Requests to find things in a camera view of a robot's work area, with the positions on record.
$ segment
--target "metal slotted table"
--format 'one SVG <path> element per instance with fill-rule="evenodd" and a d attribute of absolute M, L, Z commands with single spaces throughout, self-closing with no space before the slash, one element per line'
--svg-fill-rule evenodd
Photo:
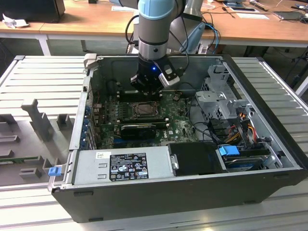
<path fill-rule="evenodd" d="M 253 86 L 308 153 L 308 108 L 263 61 L 234 58 Z M 37 98 L 49 119 L 59 113 L 76 115 L 82 91 L 83 57 L 18 57 L 0 78 L 0 111 L 29 120 L 20 109 L 25 98 Z M 193 212 L 78 224 L 56 202 L 46 183 L 0 188 L 0 229 L 36 230 L 306 230 L 308 181 L 277 191 L 264 202 Z"/>

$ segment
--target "warning label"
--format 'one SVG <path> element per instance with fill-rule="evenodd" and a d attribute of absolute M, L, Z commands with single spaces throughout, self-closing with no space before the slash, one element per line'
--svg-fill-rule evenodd
<path fill-rule="evenodd" d="M 148 179 L 145 153 L 110 155 L 111 181 Z"/>

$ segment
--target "wooden desk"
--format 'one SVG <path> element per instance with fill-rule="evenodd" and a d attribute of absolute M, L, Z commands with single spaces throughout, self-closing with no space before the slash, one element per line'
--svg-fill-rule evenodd
<path fill-rule="evenodd" d="M 65 14 L 59 23 L 45 23 L 42 34 L 124 36 L 133 12 L 111 11 L 113 4 L 99 1 L 64 0 Z"/>
<path fill-rule="evenodd" d="M 0 23 L 0 34 L 1 33 L 25 33 L 25 34 L 39 34 L 40 28 L 44 23 L 28 23 L 29 26 L 17 27 L 16 29 L 7 27 L 4 23 Z"/>
<path fill-rule="evenodd" d="M 275 6 L 279 0 L 260 0 L 260 3 Z M 296 1 L 283 0 L 278 7 L 270 11 L 290 11 Z M 50 55 L 50 39 L 81 40 L 83 50 L 85 40 L 123 41 L 125 27 L 133 12 L 113 12 L 112 4 L 100 1 L 97 4 L 88 4 L 88 1 L 64 0 L 65 14 L 60 23 L 43 24 L 30 23 L 30 27 L 10 29 L 0 25 L 0 37 L 38 39 L 44 55 Z M 264 19 L 244 19 L 237 14 L 225 13 L 220 2 L 214 2 L 218 8 L 210 10 L 214 19 L 215 28 L 220 31 L 220 44 L 306 47 L 308 45 L 308 25 L 301 22 L 279 21 L 272 14 Z M 204 15 L 210 22 L 209 14 Z M 213 39 L 212 31 L 205 31 L 202 42 L 209 44 Z"/>
<path fill-rule="evenodd" d="M 222 6 L 222 3 L 216 2 L 217 7 Z M 264 13 L 269 20 L 266 19 L 248 19 L 240 18 L 237 14 L 215 14 L 223 13 L 222 8 L 210 10 L 213 13 L 213 20 L 215 28 L 221 34 L 220 44 L 234 44 L 234 45 L 259 45 L 259 46 L 295 46 L 306 47 L 308 45 L 308 25 L 301 22 L 280 21 L 280 19 L 273 15 L 267 14 L 259 8 L 254 7 L 260 13 Z M 272 11 L 290 11 L 289 7 L 280 4 L 278 7 L 269 8 Z M 205 19 L 211 22 L 210 15 L 204 14 Z M 206 31 L 203 34 L 204 42 L 208 42 L 208 37 L 213 38 L 212 31 Z"/>

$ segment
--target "computer case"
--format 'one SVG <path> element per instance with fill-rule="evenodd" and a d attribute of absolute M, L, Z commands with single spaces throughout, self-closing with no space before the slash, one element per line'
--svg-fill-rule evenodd
<path fill-rule="evenodd" d="M 13 19 L 57 23 L 65 12 L 63 0 L 0 0 L 2 14 Z"/>

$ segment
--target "blue latch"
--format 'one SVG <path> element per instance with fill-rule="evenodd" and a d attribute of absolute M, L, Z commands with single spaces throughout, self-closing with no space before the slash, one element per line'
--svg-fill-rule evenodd
<path fill-rule="evenodd" d="M 239 150 L 236 146 L 222 146 L 219 148 L 220 155 L 239 155 Z"/>
<path fill-rule="evenodd" d="M 49 168 L 48 176 L 58 177 L 61 175 L 62 167 L 51 167 Z"/>
<path fill-rule="evenodd" d="M 91 113 L 91 108 L 89 106 L 86 106 L 85 114 L 89 115 Z"/>

